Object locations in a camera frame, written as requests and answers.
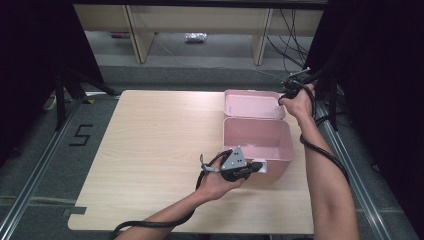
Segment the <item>pink storage box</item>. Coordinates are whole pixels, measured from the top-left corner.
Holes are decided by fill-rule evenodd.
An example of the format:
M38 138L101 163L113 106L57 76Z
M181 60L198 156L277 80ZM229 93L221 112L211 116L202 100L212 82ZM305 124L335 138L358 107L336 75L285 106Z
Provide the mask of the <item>pink storage box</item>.
M223 148L240 146L248 162L260 162L261 177L278 179L294 158L286 112L271 91L224 92Z

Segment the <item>person's left hand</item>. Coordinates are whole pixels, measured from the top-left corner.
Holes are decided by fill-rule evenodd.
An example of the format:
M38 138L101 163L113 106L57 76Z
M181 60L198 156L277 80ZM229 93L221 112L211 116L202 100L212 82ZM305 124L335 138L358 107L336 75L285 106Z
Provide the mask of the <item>person's left hand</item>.
M244 182L244 179L230 182L225 180L220 173L209 172L204 176L200 187L195 191L195 196L202 203L217 200L229 191L241 187Z

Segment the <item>crumpled silver foil packet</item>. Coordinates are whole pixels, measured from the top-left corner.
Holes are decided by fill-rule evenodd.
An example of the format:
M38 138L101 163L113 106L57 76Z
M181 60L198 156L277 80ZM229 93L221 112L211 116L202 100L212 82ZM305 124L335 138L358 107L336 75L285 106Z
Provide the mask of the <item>crumpled silver foil packet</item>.
M203 43L207 39L206 33L186 33L186 43Z

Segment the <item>black curtain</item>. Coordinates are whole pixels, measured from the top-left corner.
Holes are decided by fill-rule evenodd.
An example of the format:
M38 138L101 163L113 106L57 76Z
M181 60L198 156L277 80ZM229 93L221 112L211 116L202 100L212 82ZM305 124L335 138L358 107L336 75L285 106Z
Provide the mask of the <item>black curtain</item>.
M424 240L424 0L323 0L307 63L350 117Z
M0 0L0 167L65 70L103 80L72 0Z

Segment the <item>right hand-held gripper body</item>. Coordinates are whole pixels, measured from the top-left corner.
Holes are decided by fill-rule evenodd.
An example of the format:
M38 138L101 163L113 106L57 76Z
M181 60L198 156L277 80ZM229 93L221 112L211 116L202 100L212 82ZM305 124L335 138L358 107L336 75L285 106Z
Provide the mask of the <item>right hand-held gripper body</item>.
M298 92L303 88L304 83L298 79L301 74L307 73L310 70L309 67L301 71L290 73L282 81L283 85L283 97L293 99L297 96Z

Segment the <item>black metal stand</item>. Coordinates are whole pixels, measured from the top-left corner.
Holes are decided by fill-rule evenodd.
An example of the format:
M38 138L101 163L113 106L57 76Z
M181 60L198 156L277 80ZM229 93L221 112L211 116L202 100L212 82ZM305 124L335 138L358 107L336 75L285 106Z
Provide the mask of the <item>black metal stand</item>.
M304 67L303 71L308 74L308 77L303 79L303 83L314 84L318 88L318 98L326 98L328 102L328 113L322 117L318 117L317 101L312 101L313 118L316 120L317 124L321 124L328 120L333 130L337 131L337 80L334 74L326 68L313 71L310 67Z
M57 110L57 125L56 129L59 130L65 123L65 92L68 92L73 100L83 100L87 98L87 94L83 90L81 84L87 83L98 90L111 96L119 96L120 92L106 86L103 82L95 80L88 75L70 69L63 68L58 72L56 77L56 110Z

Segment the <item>person's right hand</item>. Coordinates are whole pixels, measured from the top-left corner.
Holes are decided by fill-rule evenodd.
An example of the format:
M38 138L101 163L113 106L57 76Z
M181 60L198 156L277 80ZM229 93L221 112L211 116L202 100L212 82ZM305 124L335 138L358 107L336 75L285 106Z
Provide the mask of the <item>person's right hand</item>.
M306 84L293 99L281 98L279 104L283 105L298 121L312 120L313 105L309 94L314 94L312 84Z

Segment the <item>beige wooden desk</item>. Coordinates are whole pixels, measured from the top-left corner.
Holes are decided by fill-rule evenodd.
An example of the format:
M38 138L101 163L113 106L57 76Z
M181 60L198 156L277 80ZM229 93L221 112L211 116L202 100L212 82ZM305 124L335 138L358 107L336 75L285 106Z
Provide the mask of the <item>beige wooden desk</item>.
M272 35L315 35L321 10L76 4L86 31L127 32L136 61L143 63L157 33L249 35L254 64L262 64Z

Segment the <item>grey tape strip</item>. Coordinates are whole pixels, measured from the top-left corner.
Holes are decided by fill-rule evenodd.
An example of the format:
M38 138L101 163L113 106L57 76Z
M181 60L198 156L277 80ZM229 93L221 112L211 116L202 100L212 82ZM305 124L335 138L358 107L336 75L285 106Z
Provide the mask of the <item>grey tape strip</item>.
M70 216L72 214L77 214L77 215L84 215L86 212L86 207L71 207L71 208L66 208L64 209L62 215L63 216Z

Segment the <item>aluminium floor rail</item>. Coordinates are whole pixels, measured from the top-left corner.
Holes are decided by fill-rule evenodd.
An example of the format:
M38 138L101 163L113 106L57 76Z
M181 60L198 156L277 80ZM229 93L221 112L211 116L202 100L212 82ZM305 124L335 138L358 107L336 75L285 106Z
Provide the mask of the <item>aluminium floor rail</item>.
M38 185L40 184L45 172L47 171L53 156L57 152L57 149L69 128L72 118L74 117L81 104L81 100L74 100L70 104L69 109L65 114L64 122L54 132L42 156L39 158L37 165L33 169L19 195L13 201L13 204L7 212L7 215L1 222L0 240L9 240L13 235L27 206L30 203L31 197L33 196L35 190L38 188Z
M362 179L360 178L359 172L356 169L339 133L334 129L329 120L325 120L323 122L323 126L336 154L339 156L341 163L348 173L350 186L376 240L392 240L392 236L387 230L383 217L379 213L369 191L366 189Z

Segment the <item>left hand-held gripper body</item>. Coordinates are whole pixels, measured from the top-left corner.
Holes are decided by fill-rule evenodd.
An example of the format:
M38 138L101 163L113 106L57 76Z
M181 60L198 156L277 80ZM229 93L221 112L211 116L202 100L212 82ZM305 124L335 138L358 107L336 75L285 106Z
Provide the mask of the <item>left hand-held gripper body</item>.
M252 172L253 170L246 161L240 146L232 149L230 155L220 166L221 176L229 182L235 182L239 179L247 180Z

